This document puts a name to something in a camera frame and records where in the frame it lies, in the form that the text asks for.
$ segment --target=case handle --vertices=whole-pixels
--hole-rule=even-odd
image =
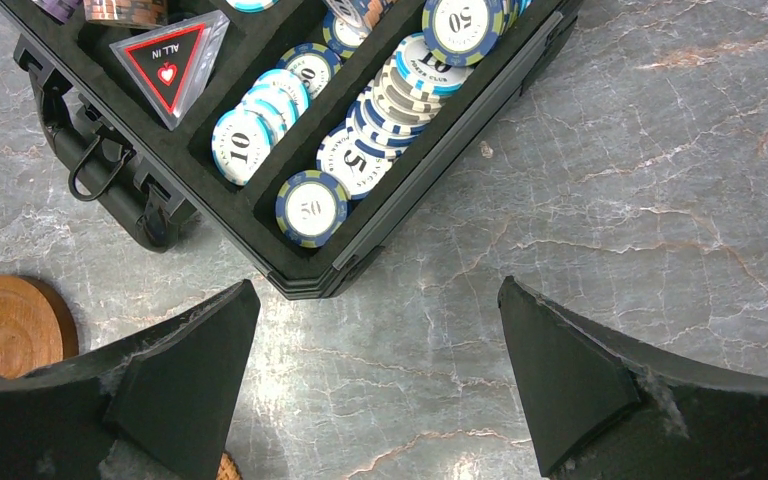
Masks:
[[[93,142],[81,135],[72,124],[69,108],[63,100],[63,95],[72,88],[72,84],[52,65],[44,62],[44,57],[24,36],[19,37],[13,57],[28,72],[43,135],[57,159],[70,171],[69,189],[72,194],[77,191],[75,181],[80,180],[94,193],[81,198],[82,194],[77,192],[76,198],[82,201],[98,200],[143,248],[156,253],[167,251],[178,239],[179,225],[170,222],[164,212],[158,211],[162,210],[162,205],[151,201],[147,194],[125,182],[116,181],[117,173],[121,173],[134,153],[120,149],[116,166],[112,171],[106,168],[105,164],[111,162],[103,157],[99,148],[103,138],[119,145],[127,141],[120,138],[115,130]]]

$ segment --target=poker chip stack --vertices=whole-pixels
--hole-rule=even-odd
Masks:
[[[454,67],[484,59],[531,0],[427,0],[422,31],[431,54]]]
[[[168,24],[167,0],[84,0],[87,21],[108,26],[153,29]]]
[[[303,248],[323,246],[346,221],[350,202],[369,195],[471,72],[435,59],[422,33],[402,40],[319,146],[317,170],[282,187],[275,217],[287,238]]]
[[[323,0],[347,25],[368,34],[397,0]]]
[[[261,75],[213,130],[213,159],[225,179],[245,186],[341,67],[328,47],[304,43]]]
[[[75,10],[81,8],[83,0],[33,0],[38,7],[56,18],[60,23],[66,23]]]

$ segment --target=heart symbol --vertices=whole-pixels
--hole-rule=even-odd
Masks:
[[[175,80],[175,75],[177,74],[178,67],[175,65],[169,65],[168,63],[164,63],[163,66],[157,70],[157,78],[159,78],[161,82],[165,83],[167,87],[172,85],[172,81]]]

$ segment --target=marble veining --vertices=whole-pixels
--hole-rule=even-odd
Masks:
[[[506,275],[768,376],[767,0],[586,0],[560,57],[358,283],[292,303],[198,218],[155,255],[73,200],[16,38],[0,16],[0,273],[55,285],[83,351],[252,279],[263,308],[228,438],[247,480],[539,478]]]

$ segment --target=gray poker chip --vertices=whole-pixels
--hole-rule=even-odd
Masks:
[[[382,111],[381,107],[375,103],[374,95],[367,96],[363,102],[363,108],[367,118],[387,132],[399,135],[419,135],[428,125],[428,122],[414,123],[405,119],[394,118],[389,113]]]
[[[387,71],[387,75],[390,77],[390,79],[393,80],[393,85],[395,85],[405,95],[408,95],[409,97],[415,98],[422,102],[439,104],[445,103],[447,97],[441,97],[440,95],[435,95],[433,93],[423,92],[422,90],[411,86],[411,84],[409,84],[408,81],[402,77],[402,74],[399,73],[399,69],[396,67],[395,61],[392,58],[384,66],[384,69]]]
[[[395,85],[395,81],[390,78],[389,68],[385,67],[375,77],[375,89],[378,94],[386,95],[387,98],[403,110],[418,113],[437,113],[443,108],[440,102],[424,102],[417,100],[407,93],[403,92]]]
[[[395,120],[399,120],[408,125],[421,125],[428,123],[434,119],[436,113],[414,112],[410,109],[400,107],[396,102],[387,96],[386,91],[382,88],[384,85],[383,73],[378,72],[375,77],[375,85],[372,87],[371,97],[375,102],[375,107],[387,113]]]

